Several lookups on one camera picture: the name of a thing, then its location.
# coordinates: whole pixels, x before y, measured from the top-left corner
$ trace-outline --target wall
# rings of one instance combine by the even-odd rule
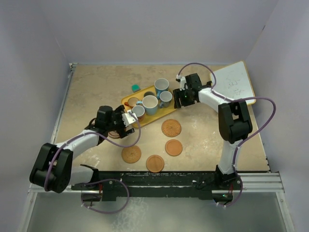
[[[55,125],[69,73],[35,0],[0,1],[0,230],[16,231],[29,174]]]
[[[245,59],[278,0],[39,0],[70,62]]]
[[[261,136],[272,171],[280,171],[297,231],[308,231],[309,1],[280,0],[246,59],[256,95],[271,97],[278,111]],[[261,125],[270,104],[257,102]]]

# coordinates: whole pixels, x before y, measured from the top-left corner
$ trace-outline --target table top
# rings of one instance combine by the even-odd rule
[[[182,65],[78,65],[76,67],[63,113],[56,141],[63,142],[79,134],[97,114],[101,105],[113,109],[120,105],[120,100],[131,94],[131,86],[137,84],[146,88],[158,78],[166,78],[170,89],[179,88],[175,81]],[[224,66],[211,66],[215,71]],[[209,72],[203,67],[189,66],[183,75],[198,73],[202,83],[209,81]],[[253,131],[257,124],[252,107],[249,112]],[[180,155],[173,157],[165,152],[165,143],[171,138],[161,131],[162,123],[167,119],[176,119],[182,126],[180,135],[173,139],[183,145]],[[138,130],[124,139],[114,139],[122,145],[129,145],[136,140]],[[205,104],[196,103],[144,126],[137,145],[141,159],[129,164],[121,158],[121,147],[104,141],[78,156],[73,165],[87,164],[103,171],[146,171],[146,160],[151,155],[160,155],[164,162],[164,171],[214,171],[219,163],[223,140],[218,129],[217,113]],[[260,135],[246,142],[240,152],[238,169],[240,171],[269,171]]]

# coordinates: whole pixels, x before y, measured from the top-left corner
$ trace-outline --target metal frame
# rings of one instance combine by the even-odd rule
[[[51,143],[55,143],[59,125],[61,122],[61,116],[64,110],[64,106],[66,103],[66,99],[68,96],[70,84],[74,75],[75,68],[78,63],[70,64],[71,70],[69,74],[69,81],[66,89],[65,96],[63,98],[63,102],[61,104],[61,108],[59,111],[59,115],[55,124],[55,128],[52,134]],[[241,176],[241,179],[243,181],[243,192],[275,192],[277,195],[278,204],[282,213],[282,218],[284,220],[284,224],[286,227],[286,230],[288,232],[294,232],[294,225],[292,218],[290,216],[285,195],[284,195],[284,187],[281,181],[281,177],[279,173],[239,173]],[[38,196],[38,193],[44,192],[44,189],[42,187],[30,184],[28,196],[26,199],[24,211],[22,214],[22,219],[18,228],[19,232],[26,232],[29,226],[29,222],[31,219],[32,211],[34,208],[34,204],[36,202],[36,198]],[[224,193],[225,190],[213,190],[212,193]],[[74,191],[71,190],[71,186],[68,186],[63,193],[81,193],[81,191]],[[87,190],[83,193],[97,193],[97,191]]]

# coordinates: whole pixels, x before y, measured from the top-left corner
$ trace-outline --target mug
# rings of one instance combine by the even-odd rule
[[[164,78],[157,79],[154,82],[154,87],[155,87],[155,92],[156,92],[156,97],[159,99],[160,94],[164,91],[168,91],[169,89],[169,81]]]
[[[170,105],[170,102],[172,101],[173,95],[168,92],[168,91],[164,91],[160,94],[160,100],[161,103],[159,104],[159,108],[167,108]]]
[[[158,110],[158,99],[156,96],[146,96],[142,101],[138,101],[136,105],[141,104],[146,111],[147,115],[155,115]]]
[[[125,102],[125,105],[130,107],[130,108],[133,108],[134,106],[136,106],[136,102],[138,101],[139,99],[138,98],[129,98],[129,100],[127,100],[127,102]]]
[[[155,96],[155,93],[152,91],[147,91],[144,93],[144,97],[149,96],[149,95]]]
[[[145,116],[145,108],[141,105],[136,105],[133,107],[132,112],[136,114],[139,122],[142,122]]]

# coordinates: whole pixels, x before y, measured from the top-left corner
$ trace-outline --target yellow tray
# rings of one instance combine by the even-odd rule
[[[152,91],[153,93],[155,93],[155,86],[149,86],[149,87],[147,87],[145,89],[142,89],[140,91],[137,91],[137,92],[135,92],[133,94],[130,94],[130,95],[122,98],[121,99],[121,104],[125,106],[126,111],[130,110],[131,108],[126,106],[125,102],[129,98],[132,98],[132,97],[136,97],[136,98],[138,98],[141,101],[143,99],[143,97],[144,97],[144,93],[148,92],[148,91]],[[168,114],[174,112],[175,110],[177,110],[177,109],[174,109],[174,96],[173,96],[172,101],[171,101],[169,107],[158,109],[157,113],[155,115],[152,115],[152,116],[149,116],[149,115],[146,114],[144,120],[140,123],[140,125],[143,127],[143,126],[145,126],[145,125],[147,125],[147,124],[149,124],[149,123],[151,123],[153,121],[156,121],[157,119],[159,119],[159,118],[161,118],[161,117],[163,117],[165,115],[168,115]]]

